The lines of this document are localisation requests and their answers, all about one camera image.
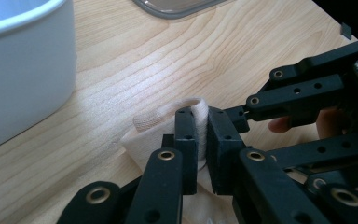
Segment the white container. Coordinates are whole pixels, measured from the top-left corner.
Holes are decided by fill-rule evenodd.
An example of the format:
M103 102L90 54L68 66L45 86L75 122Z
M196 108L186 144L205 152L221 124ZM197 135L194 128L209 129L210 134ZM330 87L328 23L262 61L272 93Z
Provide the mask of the white container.
M62 106L76 76L71 0L0 0L0 144Z

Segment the wooden table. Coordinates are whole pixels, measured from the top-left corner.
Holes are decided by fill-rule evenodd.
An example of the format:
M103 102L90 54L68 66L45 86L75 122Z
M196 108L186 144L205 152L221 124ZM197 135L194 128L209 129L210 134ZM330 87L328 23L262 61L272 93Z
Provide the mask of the wooden table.
M77 77L56 113L0 146L0 223L55 223L88 183L120 186L141 174L120 138L134 115L189 96L242 105L269 71L349 44L311 0L236 0L178 21L131 0L75 0ZM316 139L251 122L249 145L272 149Z

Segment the black mechanism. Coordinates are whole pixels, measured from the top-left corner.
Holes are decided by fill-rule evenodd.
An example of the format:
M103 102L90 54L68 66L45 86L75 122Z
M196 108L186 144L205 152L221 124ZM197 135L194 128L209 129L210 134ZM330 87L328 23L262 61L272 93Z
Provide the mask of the black mechanism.
M351 121L346 134L267 152L240 137L248 119L288 116L296 127L332 106ZM191 109L175 119L143 176L86 186L58 223L181 223L182 195L197 193L199 143ZM206 159L214 193L233 196L239 223L358 223L358 42L273 69L246 105L210 107Z

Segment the white cloth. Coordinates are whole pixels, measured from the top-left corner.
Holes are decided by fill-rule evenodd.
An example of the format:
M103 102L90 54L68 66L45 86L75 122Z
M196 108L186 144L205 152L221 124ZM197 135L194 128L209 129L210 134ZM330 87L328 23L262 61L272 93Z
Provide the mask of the white cloth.
M134 127L121 139L127 152L144 170L150 154L161 148L163 134L174 134L176 110L191 106L199 137L199 171L197 194L184 196L183 223L238 223L231 206L231 197L213 194L208 167L205 165L208 105L202 98L187 98L163 105L133 119Z

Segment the finger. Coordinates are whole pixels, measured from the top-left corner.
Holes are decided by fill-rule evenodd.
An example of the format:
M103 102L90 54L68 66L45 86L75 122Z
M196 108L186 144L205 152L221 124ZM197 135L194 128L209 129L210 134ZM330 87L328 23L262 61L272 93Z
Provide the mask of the finger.
M268 128L274 133L285 133L290 130L289 117L273 119L269 122Z
M342 135L342 131L349 126L349 119L344 112L336 109L321 110L316 120L319 138Z

